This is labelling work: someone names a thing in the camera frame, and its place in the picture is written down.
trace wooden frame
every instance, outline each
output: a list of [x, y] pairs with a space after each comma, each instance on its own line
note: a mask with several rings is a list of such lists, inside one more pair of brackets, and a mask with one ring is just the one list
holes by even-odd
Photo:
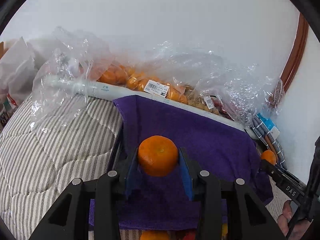
[[0, 59], [4, 55], [4, 42], [0, 42]]
[[304, 48], [306, 46], [308, 29], [309, 24], [304, 16], [300, 13], [296, 38], [294, 40], [287, 64], [285, 65], [281, 75], [281, 80], [283, 82], [285, 92], [288, 90], [300, 65]]

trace bed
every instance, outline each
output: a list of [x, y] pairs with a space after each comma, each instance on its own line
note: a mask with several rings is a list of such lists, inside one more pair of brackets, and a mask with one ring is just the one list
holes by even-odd
[[[29, 96], [0, 134], [0, 216], [18, 240], [29, 239], [72, 179], [96, 179], [112, 168], [122, 127], [112, 102], [89, 98], [86, 110], [69, 125], [55, 128], [64, 106], [42, 129], [31, 131], [31, 104]], [[276, 219], [286, 197], [272, 186], [275, 198], [267, 208]], [[141, 230], [120, 234], [123, 240], [138, 240]]]

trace human hand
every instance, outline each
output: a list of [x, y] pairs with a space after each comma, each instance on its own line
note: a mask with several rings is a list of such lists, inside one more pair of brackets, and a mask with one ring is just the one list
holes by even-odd
[[[282, 214], [278, 217], [278, 226], [280, 227], [282, 233], [285, 236], [287, 235], [287, 233], [289, 231], [288, 219], [291, 219], [292, 216], [293, 216], [293, 214], [292, 214], [292, 209], [290, 206], [290, 200], [287, 200], [283, 205]], [[295, 225], [295, 227], [293, 228], [293, 231], [290, 235], [289, 240], [299, 240], [304, 235], [304, 233], [307, 231], [310, 224], [311, 223], [306, 219], [299, 221]]]

